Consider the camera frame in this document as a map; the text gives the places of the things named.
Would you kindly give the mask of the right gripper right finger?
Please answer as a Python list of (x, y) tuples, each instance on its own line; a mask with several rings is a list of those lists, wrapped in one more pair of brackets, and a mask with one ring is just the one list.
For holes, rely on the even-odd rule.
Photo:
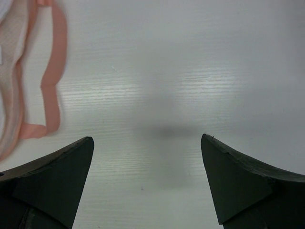
[(303, 229), (305, 176), (234, 150), (213, 136), (201, 138), (219, 225), (225, 229)]

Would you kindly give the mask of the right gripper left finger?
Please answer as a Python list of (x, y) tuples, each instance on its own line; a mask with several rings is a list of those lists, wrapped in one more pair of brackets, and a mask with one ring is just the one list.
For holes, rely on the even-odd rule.
[(51, 154), (0, 173), (2, 229), (71, 229), (92, 162), (84, 137)]

